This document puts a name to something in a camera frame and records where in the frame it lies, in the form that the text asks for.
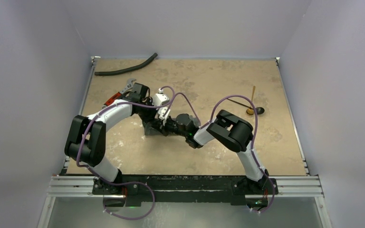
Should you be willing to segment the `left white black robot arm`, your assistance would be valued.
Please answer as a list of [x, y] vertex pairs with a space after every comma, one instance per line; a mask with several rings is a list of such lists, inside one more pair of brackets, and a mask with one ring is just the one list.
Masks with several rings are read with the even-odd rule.
[[135, 114], [145, 122], [154, 120], [160, 103], [154, 103], [150, 88], [135, 83], [107, 102], [105, 108], [89, 116], [77, 115], [65, 143], [64, 153], [77, 167], [87, 168], [98, 178], [96, 183], [110, 194], [125, 192], [127, 183], [119, 168], [106, 158], [106, 134], [116, 124]]

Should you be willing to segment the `grey cloth napkin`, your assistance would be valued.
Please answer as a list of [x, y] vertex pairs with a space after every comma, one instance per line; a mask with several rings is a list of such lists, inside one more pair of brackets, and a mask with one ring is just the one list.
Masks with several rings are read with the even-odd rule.
[[[158, 121], [161, 120], [161, 119], [155, 118], [155, 120], [157, 121], [157, 125], [158, 125]], [[146, 136], [148, 136], [148, 135], [163, 135], [157, 130], [157, 125], [156, 126], [144, 126], [144, 134]]]

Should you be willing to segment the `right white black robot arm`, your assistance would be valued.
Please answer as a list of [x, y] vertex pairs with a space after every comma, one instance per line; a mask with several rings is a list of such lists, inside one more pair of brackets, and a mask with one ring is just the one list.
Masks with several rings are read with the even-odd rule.
[[190, 115], [180, 114], [176, 118], [157, 118], [153, 121], [152, 128], [164, 136], [182, 136], [194, 149], [217, 140], [237, 154], [245, 170], [245, 177], [232, 183], [235, 191], [245, 194], [277, 193], [275, 183], [269, 177], [268, 171], [261, 166], [255, 149], [251, 146], [253, 127], [242, 118], [221, 110], [213, 121], [200, 128]]

